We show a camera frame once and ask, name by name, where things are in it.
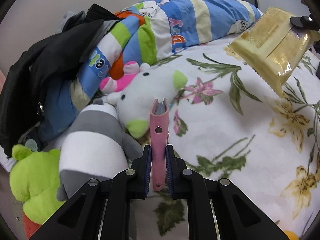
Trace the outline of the red knitted plush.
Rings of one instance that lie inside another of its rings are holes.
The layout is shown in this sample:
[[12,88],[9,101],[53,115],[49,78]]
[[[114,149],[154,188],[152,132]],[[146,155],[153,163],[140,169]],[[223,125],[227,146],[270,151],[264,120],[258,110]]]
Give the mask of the red knitted plush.
[[31,221],[25,213],[22,214],[22,222],[27,239],[30,239],[30,237],[41,227],[40,224]]

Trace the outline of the lime green plush toy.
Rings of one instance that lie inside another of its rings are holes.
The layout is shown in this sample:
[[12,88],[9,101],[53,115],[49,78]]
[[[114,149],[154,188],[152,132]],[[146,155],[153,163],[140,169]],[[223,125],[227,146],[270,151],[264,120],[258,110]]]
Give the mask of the lime green plush toy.
[[60,187],[60,150],[33,152],[23,145],[12,148],[17,163],[9,184],[15,199],[23,203],[24,214],[36,224],[44,224],[65,202],[56,198]]

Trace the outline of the colourful striped quilt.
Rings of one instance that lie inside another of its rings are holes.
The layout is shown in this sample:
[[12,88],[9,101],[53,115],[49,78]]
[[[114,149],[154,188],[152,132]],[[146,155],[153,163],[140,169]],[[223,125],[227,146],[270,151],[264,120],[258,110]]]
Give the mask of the colourful striped quilt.
[[48,90],[37,129],[41,142],[63,133],[103,78],[123,76],[124,64],[153,65],[185,48],[243,32],[261,11],[242,0],[145,0],[118,15],[121,21],[99,39],[76,76],[54,81]]

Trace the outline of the pink wallet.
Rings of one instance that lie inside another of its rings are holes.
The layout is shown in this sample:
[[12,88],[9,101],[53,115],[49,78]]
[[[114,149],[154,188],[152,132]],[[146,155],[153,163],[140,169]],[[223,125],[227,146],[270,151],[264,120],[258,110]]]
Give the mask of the pink wallet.
[[149,131],[152,153],[152,184],[154,191],[161,191],[165,185],[165,148],[169,138],[169,103],[166,98],[156,99],[150,109]]

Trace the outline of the white plush with green ears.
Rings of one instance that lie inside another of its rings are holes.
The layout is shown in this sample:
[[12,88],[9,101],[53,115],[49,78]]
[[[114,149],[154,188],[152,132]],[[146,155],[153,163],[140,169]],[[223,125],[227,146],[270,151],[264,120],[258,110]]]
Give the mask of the white plush with green ears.
[[137,74],[122,91],[109,94],[107,101],[116,106],[123,128],[139,139],[149,129],[153,102],[166,98],[171,103],[187,82],[188,78],[179,70],[167,66],[150,67]]

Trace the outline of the orange round plush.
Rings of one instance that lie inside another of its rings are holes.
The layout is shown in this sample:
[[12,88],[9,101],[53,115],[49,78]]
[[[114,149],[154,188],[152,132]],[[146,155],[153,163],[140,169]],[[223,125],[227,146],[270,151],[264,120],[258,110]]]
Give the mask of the orange round plush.
[[292,231],[284,231],[285,235],[289,238],[289,240],[299,240],[299,237]]

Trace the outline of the grey white striped plush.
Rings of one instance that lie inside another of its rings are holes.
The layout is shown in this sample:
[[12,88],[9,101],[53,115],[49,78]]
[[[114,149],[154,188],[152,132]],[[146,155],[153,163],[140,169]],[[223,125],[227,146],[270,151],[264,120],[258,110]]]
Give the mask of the grey white striped plush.
[[95,99],[78,114],[62,143],[57,200],[68,200],[90,179],[112,179],[128,169],[128,160],[142,155],[140,144],[123,131],[116,108]]

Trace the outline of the floral white blanket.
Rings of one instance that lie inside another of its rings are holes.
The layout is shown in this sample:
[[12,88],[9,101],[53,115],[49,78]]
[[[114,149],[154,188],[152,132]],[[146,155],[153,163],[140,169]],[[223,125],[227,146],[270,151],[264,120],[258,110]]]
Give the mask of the floral white blanket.
[[[319,58],[302,57],[274,91],[231,50],[235,36],[159,61],[188,82],[171,102],[169,143],[188,168],[230,179],[282,230],[299,239],[319,212]],[[187,204],[166,188],[135,201],[138,239],[188,239]]]

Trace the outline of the yellow snack packet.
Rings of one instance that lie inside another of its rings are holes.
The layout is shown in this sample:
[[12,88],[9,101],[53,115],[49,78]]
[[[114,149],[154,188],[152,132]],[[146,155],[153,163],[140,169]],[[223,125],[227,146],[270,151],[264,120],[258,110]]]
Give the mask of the yellow snack packet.
[[319,31],[298,29],[291,23],[295,15],[269,7],[261,18],[244,31],[230,47],[279,96],[282,86],[298,66],[305,52],[319,41]]

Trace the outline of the black clothing pile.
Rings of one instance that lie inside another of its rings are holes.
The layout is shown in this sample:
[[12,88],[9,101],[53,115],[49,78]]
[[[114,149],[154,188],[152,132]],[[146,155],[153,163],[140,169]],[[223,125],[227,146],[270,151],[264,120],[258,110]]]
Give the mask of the black clothing pile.
[[51,82],[74,79],[98,39],[119,20],[93,4],[67,18],[59,33],[33,44],[10,67],[1,91],[1,147],[8,158],[48,113],[44,103]]

